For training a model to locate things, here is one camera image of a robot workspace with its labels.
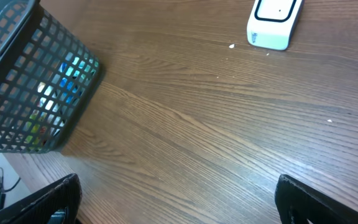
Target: basket handle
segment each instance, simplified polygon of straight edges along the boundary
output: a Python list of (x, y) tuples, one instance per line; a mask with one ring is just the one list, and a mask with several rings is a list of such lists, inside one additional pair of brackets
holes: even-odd
[(25, 9), (24, 15), (20, 18), (20, 21), (17, 23), (13, 31), (8, 35), (4, 43), (2, 44), (0, 48), (0, 56), (4, 54), (5, 50), (11, 44), (13, 38), (16, 36), (16, 34), (19, 32), (19, 30), (22, 28), (26, 20), (30, 17), (33, 8), (35, 7), (35, 3), (40, 2), (40, 0), (29, 0), (29, 3), (27, 4), (27, 7)]

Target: gray floor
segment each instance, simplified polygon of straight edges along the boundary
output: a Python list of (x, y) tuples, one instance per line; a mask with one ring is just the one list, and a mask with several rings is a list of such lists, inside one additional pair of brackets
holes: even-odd
[[(19, 176), (1, 153), (0, 167), (4, 169), (4, 188), (10, 189), (16, 183)], [(23, 181), (20, 181), (12, 191), (6, 193), (5, 207), (12, 205), (28, 195), (30, 195), (30, 190), (23, 184)]]

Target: wood grain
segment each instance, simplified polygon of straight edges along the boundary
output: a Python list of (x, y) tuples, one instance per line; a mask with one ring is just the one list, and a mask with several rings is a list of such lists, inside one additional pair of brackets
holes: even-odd
[(279, 223), (290, 174), (358, 211), (358, 1), (306, 1), (284, 52), (247, 43), (253, 3), (87, 2), (106, 76), (62, 154), (6, 154), (29, 189), (76, 172), (83, 223)]

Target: gray plastic basket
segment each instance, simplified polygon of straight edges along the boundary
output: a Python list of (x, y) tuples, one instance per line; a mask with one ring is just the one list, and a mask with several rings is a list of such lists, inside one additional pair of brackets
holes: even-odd
[(35, 0), (0, 0), (0, 152), (59, 150), (100, 80), (99, 60)]

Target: white device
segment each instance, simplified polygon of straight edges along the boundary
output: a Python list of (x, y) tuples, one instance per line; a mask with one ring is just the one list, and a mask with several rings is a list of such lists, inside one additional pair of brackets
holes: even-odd
[(287, 49), (304, 1), (255, 0), (247, 25), (248, 42), (268, 49)]

